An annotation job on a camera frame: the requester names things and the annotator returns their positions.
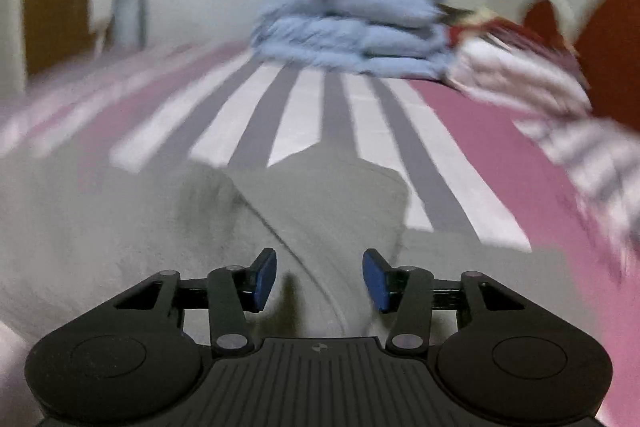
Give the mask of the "red gold folded cloth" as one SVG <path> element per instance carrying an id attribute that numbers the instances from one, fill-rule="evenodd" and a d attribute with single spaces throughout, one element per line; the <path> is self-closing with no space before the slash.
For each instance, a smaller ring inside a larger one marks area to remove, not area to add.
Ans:
<path id="1" fill-rule="evenodd" d="M 475 10 L 454 8 L 446 4 L 439 4 L 438 7 L 442 11 L 442 22 L 447 27 L 448 44 L 451 49 L 455 49 L 466 38 L 495 29 L 511 31 L 536 43 L 544 42 L 535 31 L 498 15 L 486 6 Z"/>

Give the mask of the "striped pink bed sheet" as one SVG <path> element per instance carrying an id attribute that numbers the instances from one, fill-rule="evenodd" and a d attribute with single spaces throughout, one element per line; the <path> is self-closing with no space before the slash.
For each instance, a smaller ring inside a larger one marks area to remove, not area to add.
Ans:
<path id="1" fill-rule="evenodd" d="M 527 136 L 537 117 L 439 84 L 256 61 L 239 44 L 113 52 L 61 65 L 1 104 L 1 162 L 75 155 L 82 169 L 172 173 L 188 162 L 267 168 L 322 145 L 396 171 L 407 225 L 525 251 L 489 273 L 604 343 L 603 419 L 639 421 L 639 262 L 614 249 L 565 171 Z M 26 343 L 1 320 L 1 420 L 36 415 Z"/>

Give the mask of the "red wooden headboard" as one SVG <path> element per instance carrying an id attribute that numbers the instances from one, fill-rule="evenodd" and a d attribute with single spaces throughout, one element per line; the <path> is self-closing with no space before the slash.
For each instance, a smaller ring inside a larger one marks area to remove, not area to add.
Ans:
<path id="1" fill-rule="evenodd" d="M 639 0 L 597 0 L 572 41 L 592 113 L 639 129 Z"/>

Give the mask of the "striped pillow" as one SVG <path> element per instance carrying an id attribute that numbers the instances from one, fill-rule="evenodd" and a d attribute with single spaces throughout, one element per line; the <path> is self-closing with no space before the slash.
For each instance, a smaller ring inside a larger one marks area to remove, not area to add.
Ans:
<path id="1" fill-rule="evenodd" d="M 518 131 L 562 168 L 613 239 L 639 250 L 639 133 L 611 119 L 520 120 Z"/>

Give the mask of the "folded light blue duvet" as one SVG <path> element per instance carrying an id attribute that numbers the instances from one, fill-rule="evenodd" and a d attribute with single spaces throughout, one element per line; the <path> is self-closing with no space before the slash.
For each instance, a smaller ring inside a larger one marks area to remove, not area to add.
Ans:
<path id="1" fill-rule="evenodd" d="M 393 78 L 439 80 L 452 59 L 433 0 L 268 0 L 252 47 L 273 60 Z"/>

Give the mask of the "folded white pink blanket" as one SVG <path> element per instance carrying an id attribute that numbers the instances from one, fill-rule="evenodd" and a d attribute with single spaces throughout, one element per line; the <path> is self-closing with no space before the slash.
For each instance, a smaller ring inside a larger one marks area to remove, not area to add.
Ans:
<path id="1" fill-rule="evenodd" d="M 523 112 L 582 117 L 592 109 L 580 76 L 491 34 L 463 40 L 445 83 L 474 100 Z"/>

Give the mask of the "grey pants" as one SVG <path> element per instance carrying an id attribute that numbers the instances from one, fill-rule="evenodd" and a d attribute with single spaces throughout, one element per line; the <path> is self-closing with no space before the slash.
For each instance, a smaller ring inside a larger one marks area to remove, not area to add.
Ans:
<path id="1" fill-rule="evenodd" d="M 262 332 L 372 329 L 361 256 L 375 248 L 445 277 L 518 279 L 528 254 L 407 225 L 399 174 L 315 145 L 267 168 L 188 162 L 172 173 L 82 169 L 73 154 L 1 163 L 1 320 L 26 343 L 163 270 L 204 277 L 277 251 L 280 282 Z"/>

